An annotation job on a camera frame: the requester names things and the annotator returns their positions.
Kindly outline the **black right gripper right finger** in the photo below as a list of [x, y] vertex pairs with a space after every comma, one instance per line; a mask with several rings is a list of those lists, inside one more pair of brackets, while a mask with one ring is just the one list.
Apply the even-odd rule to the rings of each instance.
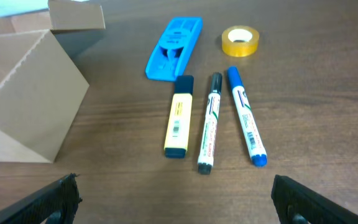
[[284, 175], [276, 175], [271, 198], [280, 223], [358, 223], [358, 215]]

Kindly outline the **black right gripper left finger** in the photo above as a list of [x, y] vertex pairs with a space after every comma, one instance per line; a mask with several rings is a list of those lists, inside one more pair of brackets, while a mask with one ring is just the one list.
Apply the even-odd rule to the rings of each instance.
[[75, 178], [68, 174], [0, 211], [0, 224], [73, 223], [82, 202]]

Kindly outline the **brown cardboard box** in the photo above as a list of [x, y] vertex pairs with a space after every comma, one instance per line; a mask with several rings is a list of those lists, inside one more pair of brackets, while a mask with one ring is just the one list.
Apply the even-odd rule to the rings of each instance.
[[103, 8], [47, 6], [0, 17], [0, 162], [52, 163], [89, 88], [56, 36], [103, 30]]

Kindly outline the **black whiteboard marker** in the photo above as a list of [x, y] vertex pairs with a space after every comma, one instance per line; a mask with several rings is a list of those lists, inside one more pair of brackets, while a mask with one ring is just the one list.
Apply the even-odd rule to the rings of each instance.
[[198, 172], [203, 175], [209, 175], [214, 166], [214, 150], [219, 120], [222, 80], [223, 76], [221, 73], [213, 73], [197, 162]]

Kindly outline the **yellow highlighter black cap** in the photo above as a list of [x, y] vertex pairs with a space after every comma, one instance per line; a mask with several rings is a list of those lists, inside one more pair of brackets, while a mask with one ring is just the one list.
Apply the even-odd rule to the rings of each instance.
[[177, 78], [164, 143], [165, 157], [183, 159], [188, 151], [194, 77]]

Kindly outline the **yellow tape roll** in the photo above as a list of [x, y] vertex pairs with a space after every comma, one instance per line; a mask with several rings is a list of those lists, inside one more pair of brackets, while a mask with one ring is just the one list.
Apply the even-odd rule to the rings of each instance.
[[223, 52], [231, 57], [247, 57], [259, 46], [259, 32], [249, 26], [232, 26], [221, 35]]

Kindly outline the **blue whiteboard duster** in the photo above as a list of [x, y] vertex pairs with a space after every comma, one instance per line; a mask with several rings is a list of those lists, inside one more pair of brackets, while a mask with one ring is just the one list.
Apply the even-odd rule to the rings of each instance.
[[200, 17], [174, 17], [151, 53], [145, 68], [146, 77], [174, 82], [182, 76], [202, 27]]

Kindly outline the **blue whiteboard marker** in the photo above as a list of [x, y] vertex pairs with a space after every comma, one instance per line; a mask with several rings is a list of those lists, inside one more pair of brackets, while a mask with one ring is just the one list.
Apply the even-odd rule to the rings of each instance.
[[262, 138], [257, 128], [257, 124], [246, 95], [246, 90], [237, 67], [229, 67], [227, 70], [227, 77], [250, 159], [256, 167], [266, 166], [267, 152], [264, 148]]

